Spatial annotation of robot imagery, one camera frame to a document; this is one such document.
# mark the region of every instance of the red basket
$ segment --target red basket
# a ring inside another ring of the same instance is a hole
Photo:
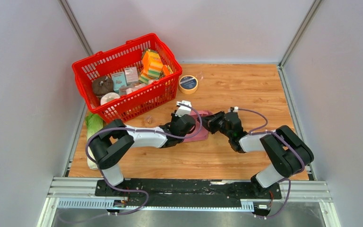
[[[110,76],[123,71],[126,67],[136,66],[142,70],[141,56],[146,48],[155,50],[161,56],[163,64],[169,65],[173,74],[155,81],[138,91],[100,105],[92,91],[92,81],[98,77]],[[176,97],[178,78],[182,67],[174,58],[169,48],[154,33],[129,40],[126,44],[106,52],[73,63],[78,91],[86,101],[88,109],[102,117],[105,122],[114,119],[128,121]]]

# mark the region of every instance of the wood surface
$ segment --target wood surface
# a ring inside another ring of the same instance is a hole
[[[293,128],[285,94],[276,65],[183,64],[183,75],[199,80],[196,93],[186,95],[178,91],[176,98],[126,124],[136,127],[155,127],[170,121],[176,101],[188,100],[197,110],[212,113],[227,111],[231,106],[248,108],[264,114],[268,130],[281,125]],[[145,119],[151,116],[153,122]],[[253,113],[239,112],[246,131],[264,124]],[[73,158],[70,177],[100,177],[97,170],[87,166],[85,155],[86,127],[83,125]],[[175,147],[131,148],[119,165],[125,178],[178,179],[250,179],[270,164],[265,151],[240,154],[232,150],[228,138],[217,132],[205,141],[178,144]],[[303,172],[293,180],[308,180]]]

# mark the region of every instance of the pink object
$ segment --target pink object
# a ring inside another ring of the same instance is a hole
[[[204,110],[204,111],[200,110],[198,111],[198,113],[201,117],[212,115],[212,113],[209,110]],[[195,119],[195,129],[192,132],[192,134],[194,134],[199,128],[199,122],[197,121],[198,116],[193,111],[190,113],[190,116],[192,116]],[[204,127],[202,127],[201,131],[199,131],[199,133],[196,136],[189,139],[184,139],[183,143],[206,140],[206,139],[208,139],[208,131]]]

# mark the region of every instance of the tape label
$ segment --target tape label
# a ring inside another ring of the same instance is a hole
[[[193,89],[197,86],[197,79],[194,77],[183,77],[180,80],[180,86],[187,90]]]

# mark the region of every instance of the roll of tape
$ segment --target roll of tape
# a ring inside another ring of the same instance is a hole
[[[195,76],[186,75],[179,79],[179,90],[185,94],[193,94],[198,88],[198,80]]]
[[[106,104],[112,100],[120,98],[120,95],[114,92],[109,92],[101,98],[101,105]]]

